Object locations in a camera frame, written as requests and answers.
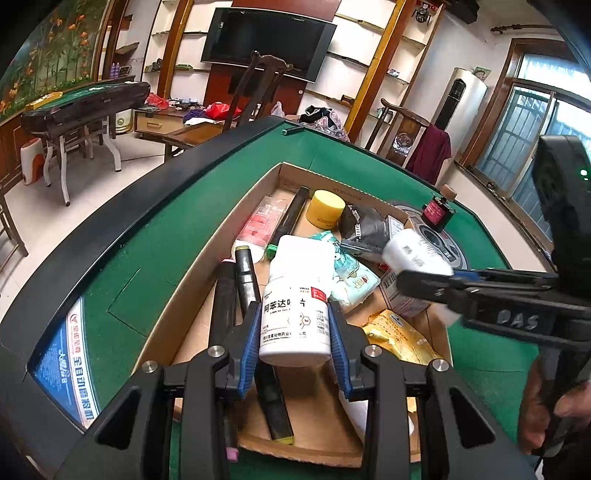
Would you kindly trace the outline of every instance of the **barcode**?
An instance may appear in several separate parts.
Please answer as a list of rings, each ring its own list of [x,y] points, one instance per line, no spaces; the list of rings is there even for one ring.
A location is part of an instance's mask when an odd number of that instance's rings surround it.
[[[384,288],[389,288],[396,281],[396,273],[392,272],[390,275],[384,277],[382,284]]]

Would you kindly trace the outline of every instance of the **red clothing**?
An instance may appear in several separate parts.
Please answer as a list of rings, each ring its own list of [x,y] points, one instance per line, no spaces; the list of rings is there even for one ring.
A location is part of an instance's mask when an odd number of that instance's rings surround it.
[[[419,140],[406,168],[417,177],[435,185],[443,161],[451,156],[452,145],[447,132],[430,125]]]

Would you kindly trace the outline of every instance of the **snack package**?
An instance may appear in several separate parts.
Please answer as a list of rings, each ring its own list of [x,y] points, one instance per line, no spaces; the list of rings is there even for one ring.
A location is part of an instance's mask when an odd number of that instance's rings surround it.
[[[345,206],[339,221],[341,249],[354,257],[381,263],[382,251],[390,240],[389,228],[375,208]]]
[[[310,238],[330,242],[335,246],[335,274],[330,299],[338,301],[345,313],[363,303],[379,285],[378,276],[343,252],[339,240],[331,231],[320,232]]]
[[[431,360],[441,358],[420,332],[392,310],[370,315],[363,331],[370,343],[385,348],[405,362],[428,365]],[[408,411],[417,411],[414,397],[407,398],[407,407]]]
[[[287,200],[275,199],[273,197],[263,198],[246,222],[246,225],[240,231],[238,237],[236,237],[232,255],[236,247],[246,245],[251,249],[252,261],[254,263],[262,260],[267,243],[269,243],[286,208]]]

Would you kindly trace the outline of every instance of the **green cap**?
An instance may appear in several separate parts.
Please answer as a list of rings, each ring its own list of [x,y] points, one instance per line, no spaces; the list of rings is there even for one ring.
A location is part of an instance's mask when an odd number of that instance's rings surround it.
[[[275,254],[277,253],[277,246],[276,245],[267,245],[267,250],[265,251],[265,256],[269,260],[273,260],[275,258]]]

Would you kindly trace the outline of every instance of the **tiled floor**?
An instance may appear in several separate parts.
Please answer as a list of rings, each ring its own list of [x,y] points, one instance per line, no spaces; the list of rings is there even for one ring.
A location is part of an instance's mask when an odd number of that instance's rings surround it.
[[[71,205],[66,207],[60,187],[60,170],[50,169],[51,186],[43,178],[32,185],[22,181],[6,195],[8,208],[29,255],[15,253],[0,274],[0,319],[31,274],[49,253],[84,219],[150,170],[164,161],[164,146],[121,135],[115,143],[121,152],[122,170],[116,172],[109,150],[95,143],[95,158],[69,155],[68,191]],[[12,249],[6,235],[0,236],[0,263]]]

